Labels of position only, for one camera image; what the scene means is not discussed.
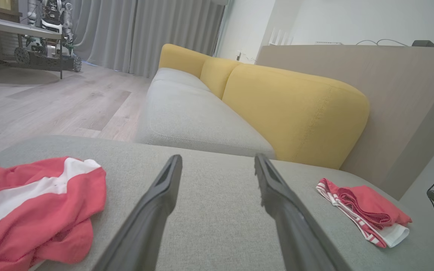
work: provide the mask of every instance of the gray sofa cushion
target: gray sofa cushion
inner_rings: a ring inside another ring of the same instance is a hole
[[[153,81],[169,81],[179,84],[184,84],[187,86],[203,89],[206,91],[210,91],[210,89],[195,75],[189,74],[188,72],[182,72],[178,69],[171,68],[160,68],[153,77]]]
[[[83,262],[45,262],[38,271],[90,271],[167,159],[183,158],[179,195],[165,226],[157,270],[284,270],[274,220],[260,206],[250,157],[83,137],[24,141],[0,153],[0,166],[72,156],[95,159],[107,171],[107,202],[92,216],[93,245]],[[355,271],[434,270],[434,228],[365,180],[339,170],[272,161]],[[315,189],[327,177],[338,186],[368,185],[413,218],[410,235],[380,249]]]
[[[250,124],[209,91],[154,80],[138,118],[137,143],[274,158]]]

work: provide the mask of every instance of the yellow sofa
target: yellow sofa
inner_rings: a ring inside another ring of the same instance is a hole
[[[367,98],[334,79],[242,64],[172,44],[163,46],[159,68],[198,77],[282,161],[339,169],[369,114]]]

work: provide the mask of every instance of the humanoid robot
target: humanoid robot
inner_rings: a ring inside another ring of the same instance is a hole
[[[64,58],[64,69],[81,70],[81,58],[72,55],[73,22],[71,10],[73,6],[66,0],[28,0],[28,24],[49,31],[63,33],[63,40],[51,40],[26,36],[26,48],[18,47],[14,56],[18,63],[28,65],[57,65],[58,55],[66,48],[68,55]]]

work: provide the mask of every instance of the sofa cushion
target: sofa cushion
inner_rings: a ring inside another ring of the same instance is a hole
[[[273,158],[274,150],[252,126],[208,91],[156,80],[138,118],[136,142]]]
[[[367,98],[348,84],[250,64],[232,71],[222,101],[269,141],[277,159],[335,169],[369,114]]]
[[[171,155],[183,161],[179,195],[167,219],[156,270],[285,270],[275,221],[260,206],[253,158],[83,137],[49,136],[0,153],[0,166],[71,156],[95,159],[107,171],[107,202],[92,216],[93,244],[77,264],[46,261],[38,271],[90,271]],[[272,161],[322,226],[352,271],[434,270],[434,228],[365,180],[343,171]],[[336,185],[368,185],[413,218],[410,235],[380,249],[315,189],[320,178]]]
[[[242,63],[236,60],[211,57],[203,64],[200,80],[222,100],[227,79],[234,68],[240,64]]]
[[[156,81],[169,81],[179,84],[184,84],[187,86],[195,87],[198,89],[203,89],[205,91],[210,91],[210,89],[198,79],[196,76],[191,75],[188,72],[182,72],[178,69],[171,68],[160,68],[155,74],[152,82]]]
[[[158,68],[163,67],[183,70],[200,78],[202,66],[205,60],[211,56],[204,55],[177,45],[165,44],[162,46],[162,53],[160,53],[160,62]]]

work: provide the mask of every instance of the white stripe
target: white stripe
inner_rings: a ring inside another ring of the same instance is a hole
[[[336,206],[336,201],[334,200],[333,195],[331,193],[327,192],[327,198],[329,199],[331,204],[333,204],[333,206]]]
[[[361,232],[361,234],[365,237],[365,238],[367,238],[368,237],[368,235],[369,235],[369,233],[367,233],[366,231],[364,231],[359,225],[358,225],[358,223],[350,216],[350,214],[348,214],[346,211],[344,211],[340,206],[338,206],[338,208],[349,218],[349,219],[351,219],[351,221],[353,221],[355,224],[356,224],[356,226],[358,227],[358,229],[360,230],[360,232]]]
[[[321,196],[325,197],[328,201],[330,201],[325,192],[319,191],[319,193],[321,194]]]
[[[349,213],[349,215],[354,216],[356,220],[360,221],[359,223],[363,222],[365,225],[367,225],[370,230],[375,233],[374,235],[380,237],[384,241],[384,243],[388,245],[388,247],[395,247],[401,241],[403,241],[403,239],[405,239],[410,233],[410,230],[408,228],[406,228],[405,226],[401,226],[397,223],[394,223],[391,227],[384,227],[383,230],[377,230],[372,227],[366,220],[364,220],[358,214],[349,209],[348,206],[345,206],[341,201],[339,201],[339,207],[346,210],[343,211],[344,213],[347,212]]]
[[[92,172],[99,167],[100,165],[91,159],[80,161],[75,158],[66,158],[64,171],[59,177],[44,177],[24,186],[1,190],[0,220],[28,199],[47,193],[66,193],[68,180],[76,175]]]

